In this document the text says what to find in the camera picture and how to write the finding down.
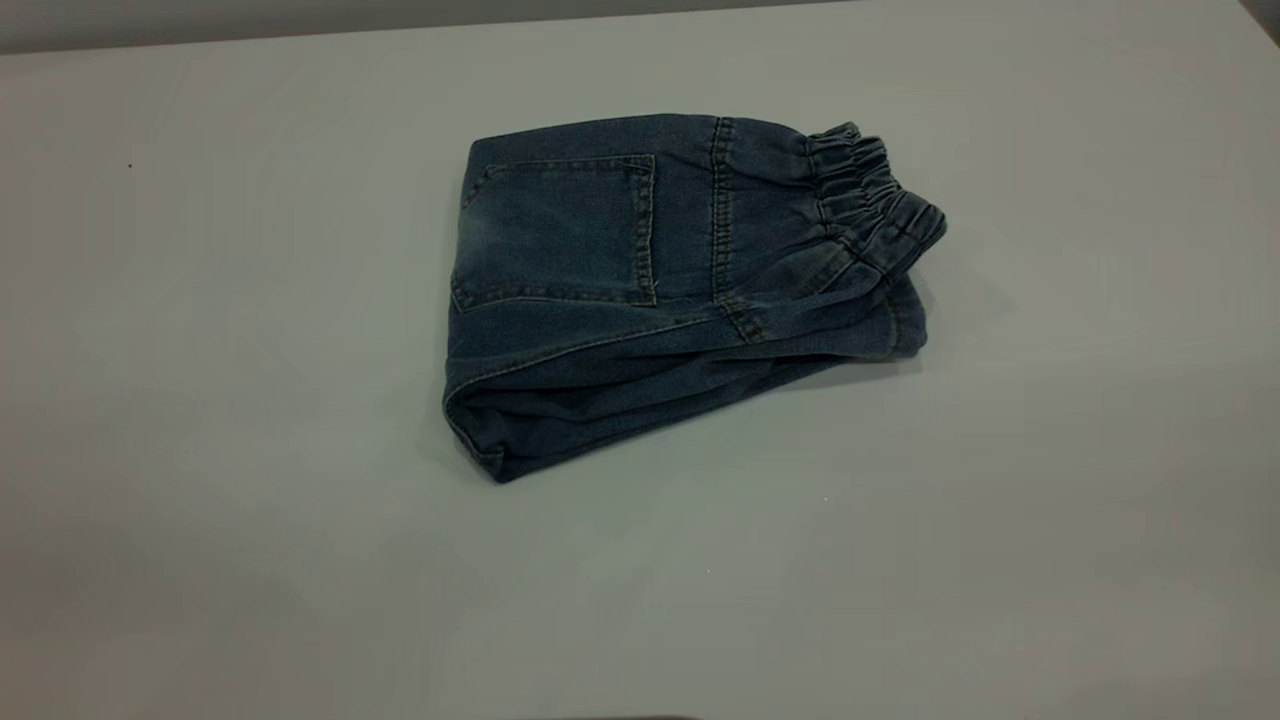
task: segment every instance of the folded jeans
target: folded jeans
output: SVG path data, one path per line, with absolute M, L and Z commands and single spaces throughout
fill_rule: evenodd
M 480 140 L 444 414 L 506 483 L 850 360 L 914 355 L 946 231 L 884 145 L 648 115 Z

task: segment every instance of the stitching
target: stitching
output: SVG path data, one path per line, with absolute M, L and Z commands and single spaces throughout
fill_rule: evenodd
M 724 234 L 721 228 L 721 206 L 724 195 L 724 178 L 721 169 L 721 132 L 723 128 L 724 118 L 716 118 L 716 132 L 712 135 L 712 297 L 716 299 L 719 299 L 721 295 L 721 243 Z
M 751 315 L 750 306 L 728 292 L 733 255 L 733 193 L 724 168 L 732 133 L 732 118 L 716 118 L 716 132 L 712 135 L 712 300 L 742 340 L 751 343 L 765 340 L 764 328 Z
M 466 195 L 462 196 L 462 209 L 480 195 L 480 188 L 499 173 L 520 170 L 614 170 L 618 168 L 635 168 L 653 172 L 653 155 L 613 155 L 609 158 L 573 158 L 567 160 L 529 160 L 524 163 L 500 163 L 485 167 L 480 177 L 471 184 Z
M 657 169 L 654 165 L 653 155 L 648 155 L 649 168 L 644 176 L 648 177 L 648 183 L 644 182 L 645 178 L 640 178 L 640 200 L 644 201 L 644 213 L 641 222 L 636 224 L 636 256 L 635 256 L 635 269 L 636 269 L 636 286 L 640 288 L 640 295 L 644 297 L 644 304 L 650 307 L 658 305 L 657 297 L 657 283 L 653 279 L 653 188 L 657 182 Z
M 813 138 L 805 140 L 805 155 L 809 158 L 809 173 L 813 176 L 814 204 L 818 205 L 818 222 L 822 224 L 822 234 L 831 236 L 831 220 L 827 218 L 827 199 L 822 196 L 822 176 L 818 174 L 818 164 L 813 159 Z

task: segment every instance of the gray wall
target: gray wall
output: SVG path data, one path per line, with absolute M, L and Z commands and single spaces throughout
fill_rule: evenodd
M 0 54 L 812 1 L 0 0 Z

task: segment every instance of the denim pants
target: denim pants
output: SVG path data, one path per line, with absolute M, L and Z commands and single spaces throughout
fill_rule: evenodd
M 924 310 L 906 269 L 945 229 L 852 124 L 650 115 L 480 140 L 444 414 L 506 483 L 844 361 L 911 356 Z

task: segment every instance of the seam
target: seam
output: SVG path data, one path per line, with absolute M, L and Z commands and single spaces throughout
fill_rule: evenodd
M 462 196 L 462 209 L 480 195 L 480 190 L 500 173 L 520 170 L 616 170 L 618 168 L 634 168 L 652 173 L 654 167 L 653 155 L 613 155 L 608 158 L 571 158 L 566 160 L 529 160 L 524 163 L 498 163 L 486 165 L 476 182 Z
M 640 290 L 641 297 L 644 297 L 644 305 L 654 307 L 658 305 L 657 283 L 653 279 L 653 195 L 654 183 L 657 182 L 654 177 L 657 168 L 653 167 L 653 155 L 648 155 L 646 158 L 650 167 L 644 173 L 645 177 L 640 178 L 637 188 L 641 200 L 640 205 L 643 206 L 643 218 L 636 225 L 636 250 L 632 264 L 636 270 L 636 287 Z
M 548 363 L 550 360 L 556 360 L 558 357 L 563 357 L 566 355 L 571 355 L 571 354 L 581 351 L 581 350 L 590 350 L 593 347 L 599 347 L 602 345 L 611 345 L 611 343 L 614 343 L 614 342 L 623 342 L 623 341 L 627 341 L 627 340 L 636 340 L 636 338 L 641 338 L 641 337 L 646 337 L 646 336 L 660 334 L 660 333 L 664 333 L 664 332 L 678 331 L 681 328 L 687 328 L 687 327 L 696 325 L 696 324 L 700 324 L 700 323 L 709 323 L 709 322 L 716 320 L 716 319 L 717 319 L 717 316 L 712 316 L 712 318 L 695 318 L 695 319 L 690 319 L 690 320 L 678 320 L 678 322 L 663 325 L 660 328 L 652 328 L 652 329 L 641 331 L 641 332 L 636 332 L 636 333 L 625 333 L 625 334 L 616 336 L 616 337 L 607 337 L 607 338 L 603 338 L 603 340 L 598 340 L 598 341 L 586 342 L 586 343 L 582 343 L 582 345 L 575 345 L 572 347 L 566 347 L 566 348 L 550 351 L 550 352 L 547 352 L 545 355 L 539 355 L 539 356 L 531 357 L 529 360 L 515 363 L 512 365 L 506 365 L 503 368 L 499 368 L 499 369 L 495 369 L 495 370 L 490 370 L 488 373 L 481 373 L 479 375 L 475 375 L 475 377 L 471 377 L 471 378 L 466 378 L 463 380 L 458 380 L 458 386 L 454 387 L 452 392 L 449 392 L 448 395 L 444 396 L 444 402 L 443 402 L 443 406 L 444 406 L 444 419 L 449 423 L 449 427 L 453 428 L 454 434 L 457 434 L 462 439 L 463 445 L 467 446 L 467 451 L 470 451 L 471 455 L 474 455 L 475 457 L 488 457 L 488 459 L 502 457 L 503 456 L 502 451 L 481 452 L 479 448 L 476 448 L 475 443 L 471 441 L 471 436 L 468 436 L 467 432 L 463 430 L 458 425 L 458 423 L 453 419 L 453 413 L 452 413 L 453 398 L 457 397 L 458 393 L 462 392 L 463 389 L 466 389 L 466 388 L 468 388 L 468 387 L 471 387 L 471 386 L 474 386 L 476 383 L 488 380 L 490 378 L 497 378 L 498 375 L 506 375 L 506 374 L 509 374 L 509 373 L 518 373 L 520 370 L 525 370 L 527 368 L 532 368 L 534 365 L 539 365 L 541 363 Z
M 716 118 L 712 135 L 712 301 L 733 323 L 748 343 L 765 340 L 764 328 L 750 306 L 728 291 L 730 261 L 733 256 L 733 193 L 728 184 L 728 152 L 733 135 L 732 118 Z
M 724 170 L 723 161 L 727 147 L 721 140 L 724 132 L 726 118 L 716 118 L 716 132 L 712 135 L 712 297 L 717 301 L 721 296 L 721 268 L 728 263 L 727 228 L 723 206 L 724 199 Z
M 822 234 L 831 237 L 831 219 L 827 217 L 827 199 L 823 197 L 822 176 L 818 174 L 818 164 L 813 159 L 813 138 L 805 140 L 805 156 L 809 159 L 809 174 L 813 177 L 814 204 L 818 205 L 818 222 L 822 224 Z

